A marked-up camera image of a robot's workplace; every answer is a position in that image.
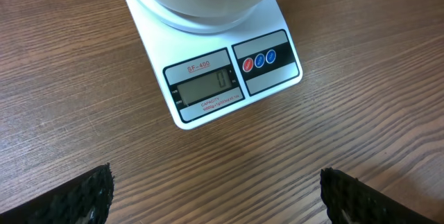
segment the button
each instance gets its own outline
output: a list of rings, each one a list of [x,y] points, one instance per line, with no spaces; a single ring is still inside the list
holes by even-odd
[[[276,60],[276,52],[275,50],[271,49],[266,53],[266,62],[271,64],[275,62],[275,60]]]
[[[245,59],[244,64],[242,65],[242,69],[245,72],[250,72],[252,68],[253,68],[253,59],[252,58]]]
[[[255,66],[257,68],[263,67],[265,63],[265,56],[262,53],[257,54],[255,58]]]

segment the brown wooden surface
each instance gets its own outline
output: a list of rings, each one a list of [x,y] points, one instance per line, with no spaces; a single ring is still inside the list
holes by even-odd
[[[333,166],[444,223],[444,0],[278,0],[299,85],[192,131],[124,0],[0,0],[0,212],[111,163],[108,223],[327,223]]]

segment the black object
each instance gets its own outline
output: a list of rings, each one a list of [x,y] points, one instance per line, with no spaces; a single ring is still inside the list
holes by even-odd
[[[333,224],[437,224],[331,168],[321,170],[321,198]]]
[[[0,223],[104,224],[113,191],[114,178],[110,165],[98,166],[0,214]]]

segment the red button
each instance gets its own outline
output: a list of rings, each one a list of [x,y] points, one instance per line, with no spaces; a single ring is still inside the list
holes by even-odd
[[[250,72],[253,68],[253,59],[247,58],[244,60],[244,64],[242,65],[242,69],[244,69],[245,72]]]

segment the digital scale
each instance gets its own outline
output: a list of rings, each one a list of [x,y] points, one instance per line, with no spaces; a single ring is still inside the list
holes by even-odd
[[[299,83],[302,68],[276,0],[200,18],[126,0],[176,125],[189,130]]]

